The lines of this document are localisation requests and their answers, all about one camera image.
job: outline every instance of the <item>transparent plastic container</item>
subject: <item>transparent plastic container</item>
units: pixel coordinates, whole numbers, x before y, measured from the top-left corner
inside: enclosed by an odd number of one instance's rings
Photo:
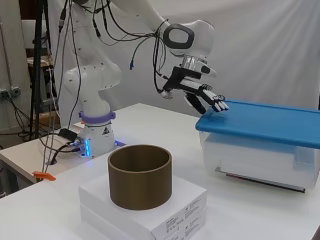
[[[317,182],[318,149],[206,132],[200,141],[209,175],[223,172],[303,189]]]
[[[320,170],[320,112],[228,101],[197,123],[206,170],[273,185],[314,188]]]

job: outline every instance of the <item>orange object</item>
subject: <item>orange object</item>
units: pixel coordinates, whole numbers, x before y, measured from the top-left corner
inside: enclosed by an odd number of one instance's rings
[[[42,179],[47,179],[49,181],[55,181],[56,178],[52,176],[50,173],[44,173],[44,172],[33,172],[33,176],[35,178],[42,178]]]

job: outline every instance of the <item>brown cardboard tube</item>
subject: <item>brown cardboard tube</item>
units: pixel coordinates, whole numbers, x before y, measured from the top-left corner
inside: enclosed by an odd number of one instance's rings
[[[172,157],[160,147],[120,148],[108,159],[111,200],[130,210],[156,208],[172,193]]]

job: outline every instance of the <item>white wall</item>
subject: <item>white wall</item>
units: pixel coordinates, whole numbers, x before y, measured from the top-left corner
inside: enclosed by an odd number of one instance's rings
[[[30,78],[21,30],[18,0],[0,0],[0,17],[3,22],[5,45],[8,52],[12,82],[21,88],[21,96],[15,99],[16,105],[29,115]],[[9,89],[8,73],[0,39],[0,88]],[[0,130],[17,125],[14,111],[6,101],[0,101]]]

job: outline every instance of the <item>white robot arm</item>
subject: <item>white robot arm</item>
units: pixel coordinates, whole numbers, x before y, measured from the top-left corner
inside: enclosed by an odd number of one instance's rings
[[[97,6],[100,8],[106,6],[112,16],[111,2],[110,0],[66,0],[65,8],[68,2],[69,7],[72,7],[72,19],[75,24],[72,29],[73,40],[80,64],[79,67],[67,71],[63,81],[72,95],[76,96],[79,91],[79,100],[83,106],[81,117],[85,122],[85,129],[80,134],[86,142],[87,150],[84,155],[95,157],[114,148],[111,119],[115,115],[110,112],[110,106],[100,97],[100,93],[119,84],[121,72],[119,67],[104,54],[98,42],[98,30],[96,26],[92,26],[92,20],[89,19],[91,16],[86,14],[84,8],[94,11]],[[162,97],[172,98],[172,90],[177,89],[185,92],[186,101],[201,114],[205,113],[206,109],[198,97],[217,112],[228,110],[224,97],[211,92],[210,86],[194,81],[200,80],[202,75],[216,76],[206,61],[214,40],[214,27],[210,23],[198,20],[187,24],[169,24],[154,10],[148,0],[112,0],[112,3],[127,14],[141,17],[175,56],[183,58],[179,67],[174,66],[164,86],[161,89],[157,88]]]

